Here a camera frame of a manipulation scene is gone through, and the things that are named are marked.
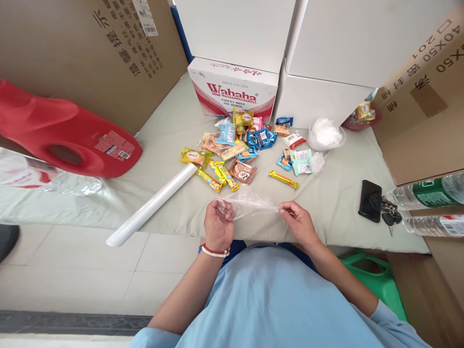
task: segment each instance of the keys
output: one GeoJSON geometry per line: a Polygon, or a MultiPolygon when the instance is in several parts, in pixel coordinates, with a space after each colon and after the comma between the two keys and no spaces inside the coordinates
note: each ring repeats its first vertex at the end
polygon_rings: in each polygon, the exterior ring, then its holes
{"type": "Polygon", "coordinates": [[[390,231],[390,236],[393,237],[393,225],[399,224],[403,217],[398,212],[398,206],[387,200],[385,196],[382,196],[382,219],[387,224],[390,231]]]}

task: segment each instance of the wahaha logo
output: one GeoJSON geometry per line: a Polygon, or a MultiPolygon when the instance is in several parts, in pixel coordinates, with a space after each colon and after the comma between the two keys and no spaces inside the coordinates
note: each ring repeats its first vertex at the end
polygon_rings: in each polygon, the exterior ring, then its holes
{"type": "Polygon", "coordinates": [[[242,92],[242,93],[240,93],[240,92],[232,92],[230,88],[221,89],[222,86],[217,86],[217,85],[211,84],[211,83],[208,83],[208,87],[211,90],[211,93],[213,93],[213,95],[216,95],[218,97],[236,99],[236,100],[256,104],[256,97],[249,96],[245,92],[242,92]]]}

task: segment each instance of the hand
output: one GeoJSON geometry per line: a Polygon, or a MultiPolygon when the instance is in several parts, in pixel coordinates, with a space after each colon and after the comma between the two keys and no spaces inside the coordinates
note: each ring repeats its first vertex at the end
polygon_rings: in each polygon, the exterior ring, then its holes
{"type": "Polygon", "coordinates": [[[283,202],[279,212],[290,227],[297,241],[308,251],[323,246],[314,228],[311,215],[294,201],[283,202]]]}
{"type": "Polygon", "coordinates": [[[206,207],[204,230],[206,247],[213,251],[227,250],[233,240],[235,212],[230,203],[214,199],[206,207]]]}

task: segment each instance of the smartphone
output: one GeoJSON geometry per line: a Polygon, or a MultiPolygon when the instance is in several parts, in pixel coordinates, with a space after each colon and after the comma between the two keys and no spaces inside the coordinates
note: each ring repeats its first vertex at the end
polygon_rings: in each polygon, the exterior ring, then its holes
{"type": "Polygon", "coordinates": [[[370,181],[362,181],[361,202],[358,214],[373,222],[380,222],[382,188],[370,181]]]}

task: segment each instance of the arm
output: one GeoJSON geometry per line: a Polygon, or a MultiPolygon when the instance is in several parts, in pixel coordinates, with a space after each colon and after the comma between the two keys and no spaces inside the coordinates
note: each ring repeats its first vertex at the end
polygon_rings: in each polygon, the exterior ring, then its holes
{"type": "MultiPolygon", "coordinates": [[[[221,203],[227,210],[226,215],[216,209],[219,204],[217,200],[213,200],[207,206],[204,218],[206,246],[216,251],[227,250],[231,246],[233,222],[225,217],[233,220],[235,216],[228,203],[221,203]]],[[[183,334],[203,310],[223,261],[223,258],[200,252],[148,327],[183,334]]]]}
{"type": "Polygon", "coordinates": [[[333,283],[343,296],[370,317],[378,298],[361,283],[319,239],[309,212],[296,202],[280,205],[280,214],[305,248],[319,274],[333,283]]]}

